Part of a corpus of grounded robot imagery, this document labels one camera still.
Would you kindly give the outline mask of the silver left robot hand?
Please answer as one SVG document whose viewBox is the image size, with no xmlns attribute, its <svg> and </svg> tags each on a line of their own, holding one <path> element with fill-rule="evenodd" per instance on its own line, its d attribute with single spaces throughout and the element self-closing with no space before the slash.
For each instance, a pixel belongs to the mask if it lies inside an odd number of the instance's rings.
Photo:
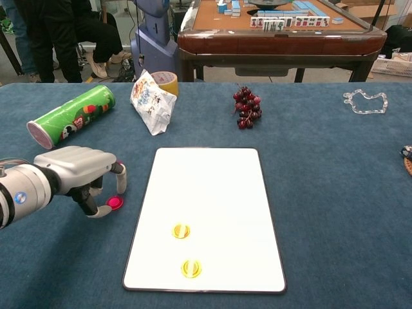
<svg viewBox="0 0 412 309">
<path fill-rule="evenodd" d="M 127 188 L 125 165 L 114 154 L 98 149 L 66 146 L 37 155 L 33 163 L 48 177 L 52 195 L 71 197 L 90 218 L 101 218 L 112 211 L 109 205 L 98 206 L 94 200 L 101 193 L 106 173 L 116 175 L 118 194 Z"/>
</svg>

